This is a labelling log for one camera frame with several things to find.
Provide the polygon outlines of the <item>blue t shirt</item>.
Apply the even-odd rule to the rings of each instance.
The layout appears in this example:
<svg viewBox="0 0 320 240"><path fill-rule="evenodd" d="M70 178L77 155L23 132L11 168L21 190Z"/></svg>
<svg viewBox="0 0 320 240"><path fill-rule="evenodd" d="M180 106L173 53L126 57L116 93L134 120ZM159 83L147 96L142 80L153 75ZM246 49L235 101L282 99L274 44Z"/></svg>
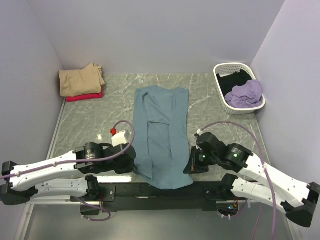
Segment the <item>blue t shirt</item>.
<svg viewBox="0 0 320 240"><path fill-rule="evenodd" d="M176 190L193 184L184 173L190 158L188 108L186 88L152 85L135 91L135 173L155 188Z"/></svg>

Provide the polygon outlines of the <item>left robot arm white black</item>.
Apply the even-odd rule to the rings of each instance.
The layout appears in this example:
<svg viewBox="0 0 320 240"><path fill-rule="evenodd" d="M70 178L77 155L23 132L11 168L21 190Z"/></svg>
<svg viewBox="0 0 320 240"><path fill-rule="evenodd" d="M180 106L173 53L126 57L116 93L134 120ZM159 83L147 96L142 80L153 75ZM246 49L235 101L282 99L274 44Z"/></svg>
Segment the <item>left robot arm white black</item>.
<svg viewBox="0 0 320 240"><path fill-rule="evenodd" d="M4 205L26 204L30 200L49 196L69 196L83 201L97 200L102 189L97 175L114 171L130 173L135 169L136 151L128 143L88 142L56 158L29 165L4 162L0 200Z"/></svg>

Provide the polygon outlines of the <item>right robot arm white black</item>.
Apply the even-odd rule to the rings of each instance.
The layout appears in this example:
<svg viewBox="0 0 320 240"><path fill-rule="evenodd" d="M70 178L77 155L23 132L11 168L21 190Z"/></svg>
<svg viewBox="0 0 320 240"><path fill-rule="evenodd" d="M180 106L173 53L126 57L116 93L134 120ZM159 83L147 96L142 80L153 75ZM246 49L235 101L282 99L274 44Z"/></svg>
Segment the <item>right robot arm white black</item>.
<svg viewBox="0 0 320 240"><path fill-rule="evenodd" d="M217 165L229 172L216 190L206 194L216 201L246 198L275 207L296 225L309 228L320 196L319 184L294 179L246 147L226 145L210 132L195 134L196 145L191 148L184 174L204 174Z"/></svg>

